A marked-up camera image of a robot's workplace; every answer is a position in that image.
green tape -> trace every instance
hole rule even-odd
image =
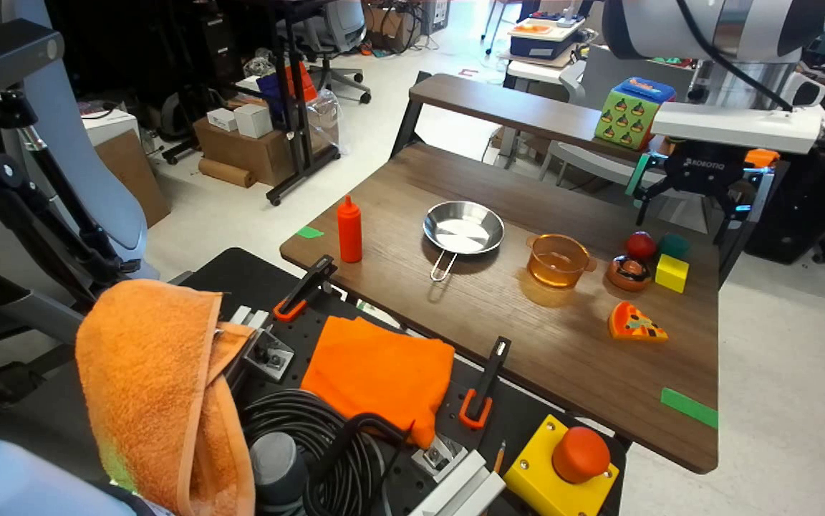
[[[702,423],[705,427],[719,427],[719,413],[709,404],[699,404],[697,400],[680,393],[680,390],[663,390],[663,404],[689,416],[689,420],[697,420]]]
[[[304,228],[302,234],[298,234],[298,238],[304,238],[304,242],[315,242],[315,238],[321,238],[324,234],[321,229],[315,229],[315,228]]]

plastic bag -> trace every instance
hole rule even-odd
[[[319,156],[328,148],[338,145],[338,97],[331,89],[321,89],[315,100],[306,103],[306,132],[311,153]]]

dark wood tabletop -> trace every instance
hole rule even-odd
[[[685,297],[663,288],[630,297],[604,281],[604,265],[622,254],[634,209],[430,148],[398,153],[354,191],[354,202],[364,213],[364,262],[338,265],[335,285],[470,355],[487,355],[497,340],[507,335],[514,342],[507,375],[697,474],[718,469],[718,431],[660,403],[670,387],[718,407],[719,258],[709,238],[670,228],[692,245]],[[443,202],[480,202],[497,209],[506,219],[506,242],[500,254],[460,258],[445,294],[437,297],[430,289],[437,251],[425,242],[422,221]],[[338,262],[335,208],[314,228],[321,235],[298,234],[281,246],[286,262],[311,266],[324,254]],[[538,234],[579,238],[599,266],[581,277],[574,294],[538,288],[524,271],[530,238]],[[670,342],[614,342],[607,315],[620,298],[637,301]]]

cardboard box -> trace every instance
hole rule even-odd
[[[143,208],[149,228],[156,228],[160,219],[172,213],[172,203],[163,198],[160,183],[156,179],[153,162],[133,129],[103,140],[94,150],[107,163],[107,170],[115,173],[119,182]]]
[[[248,137],[239,132],[223,132],[206,117],[196,120],[193,129],[202,140],[203,159],[249,173],[248,183],[239,182],[239,188],[275,188],[294,175],[294,153],[285,132]]]
[[[213,162],[213,159],[202,159],[199,170],[210,179],[219,179],[223,183],[236,183],[236,188],[249,188],[249,173],[248,170],[239,170],[239,166],[229,166],[229,163],[221,163],[221,162]]]

yellow device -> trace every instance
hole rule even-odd
[[[607,464],[604,474],[581,484],[559,479],[553,470],[553,450],[566,434],[569,427],[556,416],[547,416],[507,469],[506,483],[543,516],[597,516],[616,484],[620,469]]]

